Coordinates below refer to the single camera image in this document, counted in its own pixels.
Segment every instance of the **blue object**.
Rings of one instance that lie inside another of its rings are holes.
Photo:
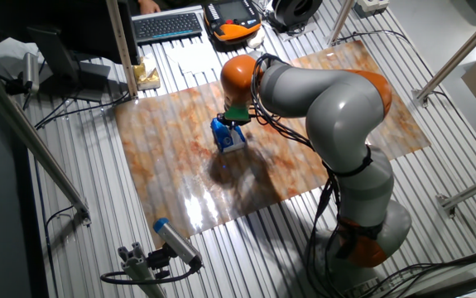
[[[169,223],[170,221],[167,218],[158,219],[155,224],[153,224],[153,229],[155,233],[158,233],[165,224]]]
[[[174,35],[177,35],[177,34],[185,34],[185,33],[190,33],[190,32],[193,32],[193,30],[178,31],[178,32],[172,32],[172,33],[160,34],[160,35],[157,35],[157,36],[153,36],[153,38],[165,37],[165,36],[174,36]]]
[[[210,124],[214,139],[218,145],[219,151],[225,153],[245,147],[245,136],[239,126],[233,129],[222,124],[217,118],[212,119]]]

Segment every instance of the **silver pole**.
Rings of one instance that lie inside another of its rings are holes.
[[[135,74],[132,70],[131,59],[129,59],[129,49],[127,48],[127,42],[125,41],[122,18],[120,17],[120,10],[118,9],[118,1],[106,1],[108,14],[111,17],[111,23],[113,24],[116,44],[118,46],[118,51],[120,52],[120,60],[122,61],[123,70],[125,71],[125,77],[127,79],[129,94],[131,95],[131,99],[135,99],[138,97],[137,81],[135,80]]]
[[[438,73],[430,79],[429,83],[421,90],[416,91],[417,99],[425,99],[429,93],[435,90],[447,75],[454,70],[454,68],[462,62],[462,60],[476,47],[476,32],[464,43],[464,45],[451,57],[449,61],[442,67]]]
[[[328,36],[328,40],[326,41],[328,46],[331,46],[332,43],[337,41],[337,37],[339,37],[340,30],[343,29],[344,23],[346,22],[346,18],[348,14],[350,14],[350,10],[352,9],[353,5],[355,4],[355,0],[345,0],[343,6],[340,8],[340,13],[335,20],[334,29]]]
[[[461,193],[453,196],[450,199],[446,199],[442,203],[442,207],[444,210],[449,210],[455,207],[458,203],[464,202],[468,198],[476,195],[476,184],[473,186],[470,186],[467,190],[462,191]]]
[[[45,143],[41,140],[35,128],[28,122],[21,107],[8,97],[1,84],[0,114],[6,119],[22,142],[30,149],[31,153],[33,153],[36,159],[41,163],[70,203],[78,210],[78,213],[83,218],[83,223],[90,224],[89,208],[81,199],[78,191],[74,185],[72,185],[63,169],[61,169],[57,161],[55,161],[55,158],[51,155],[50,150],[48,150]]]

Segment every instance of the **person's hand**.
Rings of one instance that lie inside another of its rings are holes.
[[[161,12],[161,8],[153,0],[138,0],[138,3],[140,4],[141,14]]]

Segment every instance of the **gold object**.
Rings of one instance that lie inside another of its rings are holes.
[[[161,78],[156,71],[154,58],[142,57],[140,61],[140,65],[134,65],[132,67],[135,73],[135,79],[137,80],[138,90],[143,91],[160,88]]]

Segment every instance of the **slotted aluminum surface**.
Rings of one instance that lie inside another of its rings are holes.
[[[293,60],[323,50],[325,37],[339,14],[339,0],[325,2],[315,16],[319,28],[295,40],[282,42],[267,30],[262,51]],[[341,36],[351,32],[380,29],[404,33],[390,10],[382,15],[359,20],[351,12]],[[453,195],[476,182],[476,142],[457,113],[441,96],[431,96],[429,107],[421,108],[411,100],[411,90],[420,89],[430,75],[412,48],[395,36],[372,35],[362,40],[369,53],[392,83],[414,119],[429,138],[430,147],[392,161],[396,184],[392,199],[411,213],[412,229],[401,249],[378,270],[390,274],[418,262],[449,261],[476,252],[476,196],[459,205],[458,214],[448,219],[440,211],[435,195]],[[140,97],[175,92],[219,78],[220,67],[233,56],[250,49],[218,53],[219,67],[197,75],[183,75],[168,61],[166,50],[207,43],[208,37],[163,42],[143,46],[142,54],[155,55],[162,87],[140,92]],[[110,79],[125,82],[121,65],[107,60],[92,63],[111,65]],[[111,94],[119,90],[111,87]],[[111,96],[105,96],[108,103]],[[37,123],[59,99],[32,100],[27,115]],[[68,100],[63,108],[74,111],[96,103]],[[49,226],[54,250],[54,269],[60,296],[64,297],[141,297],[136,286],[104,284],[99,276],[120,271],[117,248],[138,241],[146,252],[155,249],[147,222],[127,168],[114,116],[111,110],[96,108],[60,118],[40,130],[57,161],[89,205],[92,224],[74,224],[74,211],[65,212]],[[68,207],[50,177],[39,167],[46,217]],[[42,220],[35,168],[31,163],[36,192],[37,213]],[[166,284],[169,297],[260,297],[312,296],[306,287],[302,255],[310,234],[320,190],[285,200],[246,217],[220,225],[190,238],[203,255],[205,268],[187,280]],[[319,222],[319,230],[333,228],[336,210],[328,208]],[[55,296],[47,261],[44,230],[41,229],[50,296]],[[171,263],[172,276],[188,270],[180,260]]]

